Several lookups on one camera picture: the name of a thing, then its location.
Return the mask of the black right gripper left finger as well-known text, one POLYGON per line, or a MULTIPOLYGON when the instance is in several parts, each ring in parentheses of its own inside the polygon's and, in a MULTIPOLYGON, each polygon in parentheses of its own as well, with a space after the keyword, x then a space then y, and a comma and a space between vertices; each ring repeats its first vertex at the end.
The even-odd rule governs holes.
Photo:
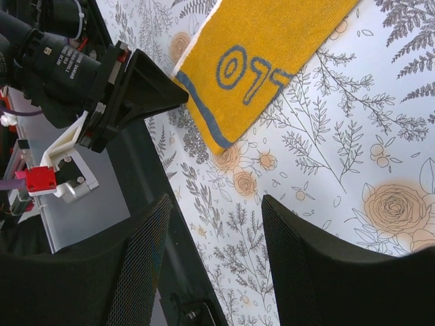
POLYGON ((1 251, 2 325, 149 325, 172 203, 55 253, 1 251))

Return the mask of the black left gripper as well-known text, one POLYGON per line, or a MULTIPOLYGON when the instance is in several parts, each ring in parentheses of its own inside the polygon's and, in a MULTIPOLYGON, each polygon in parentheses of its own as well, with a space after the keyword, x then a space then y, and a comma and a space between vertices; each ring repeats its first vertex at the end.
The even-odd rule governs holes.
POLYGON ((86 114, 77 143, 102 152, 136 120, 178 108, 188 93, 143 51, 109 46, 102 61, 36 29, 11 29, 10 86, 56 128, 86 114))

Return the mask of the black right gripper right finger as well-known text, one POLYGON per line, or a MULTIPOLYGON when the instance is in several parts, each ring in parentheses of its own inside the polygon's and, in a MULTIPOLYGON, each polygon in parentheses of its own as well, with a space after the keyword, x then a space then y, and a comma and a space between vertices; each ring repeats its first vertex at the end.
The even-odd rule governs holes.
POLYGON ((282 325, 433 325, 434 248, 394 257, 305 221, 270 195, 262 220, 282 325))

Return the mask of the blue yellow cloth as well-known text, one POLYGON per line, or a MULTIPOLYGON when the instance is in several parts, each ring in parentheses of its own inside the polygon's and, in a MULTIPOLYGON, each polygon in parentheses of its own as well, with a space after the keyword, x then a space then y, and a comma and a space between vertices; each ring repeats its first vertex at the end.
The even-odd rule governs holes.
POLYGON ((214 154, 231 147, 314 55, 355 1, 218 1, 173 80, 214 154))

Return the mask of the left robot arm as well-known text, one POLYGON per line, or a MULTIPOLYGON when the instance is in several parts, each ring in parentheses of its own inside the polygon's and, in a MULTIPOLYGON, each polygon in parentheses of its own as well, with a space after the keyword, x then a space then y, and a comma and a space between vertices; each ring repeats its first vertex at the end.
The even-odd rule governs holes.
POLYGON ((95 152, 188 101, 146 53, 112 42, 95 1, 2 1, 1 85, 95 152))

